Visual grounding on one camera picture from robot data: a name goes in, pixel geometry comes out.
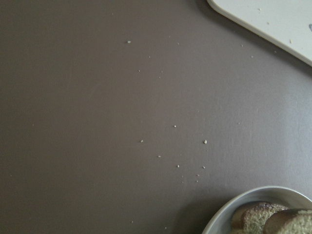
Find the cream rabbit tray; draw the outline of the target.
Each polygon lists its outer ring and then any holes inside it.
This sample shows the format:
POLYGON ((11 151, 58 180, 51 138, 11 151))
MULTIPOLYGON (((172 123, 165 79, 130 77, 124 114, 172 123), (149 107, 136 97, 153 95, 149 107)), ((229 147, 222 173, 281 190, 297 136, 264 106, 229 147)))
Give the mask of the cream rabbit tray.
POLYGON ((312 64, 310 0, 210 0, 219 14, 312 64))

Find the bread slice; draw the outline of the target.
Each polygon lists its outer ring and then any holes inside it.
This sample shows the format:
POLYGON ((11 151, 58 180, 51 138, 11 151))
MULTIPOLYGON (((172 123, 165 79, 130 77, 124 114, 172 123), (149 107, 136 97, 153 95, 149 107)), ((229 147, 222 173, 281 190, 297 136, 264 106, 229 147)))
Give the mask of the bread slice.
POLYGON ((266 221, 288 207, 267 201, 249 202, 238 207, 231 219, 231 234, 261 234, 266 221))
POLYGON ((288 209, 273 214, 265 223, 264 234, 311 234, 312 211, 288 209))

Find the bread slice on plate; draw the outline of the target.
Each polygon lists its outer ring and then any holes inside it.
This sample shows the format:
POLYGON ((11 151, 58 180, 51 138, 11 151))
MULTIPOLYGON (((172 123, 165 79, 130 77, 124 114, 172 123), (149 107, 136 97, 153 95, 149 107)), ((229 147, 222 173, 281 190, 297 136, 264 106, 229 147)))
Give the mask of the bread slice on plate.
POLYGON ((231 234, 261 234, 266 221, 288 207, 267 201, 249 202, 238 207, 231 219, 231 234))

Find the white round plate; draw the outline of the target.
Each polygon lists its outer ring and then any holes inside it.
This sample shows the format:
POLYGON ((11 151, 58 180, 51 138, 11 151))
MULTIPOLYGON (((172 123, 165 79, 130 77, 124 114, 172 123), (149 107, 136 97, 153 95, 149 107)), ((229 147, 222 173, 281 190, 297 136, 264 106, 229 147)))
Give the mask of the white round plate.
POLYGON ((235 210, 249 202, 267 201, 289 208, 312 208, 312 199, 304 194, 281 186, 264 186, 246 191, 222 206, 210 219, 203 234, 229 234, 231 219, 235 210))

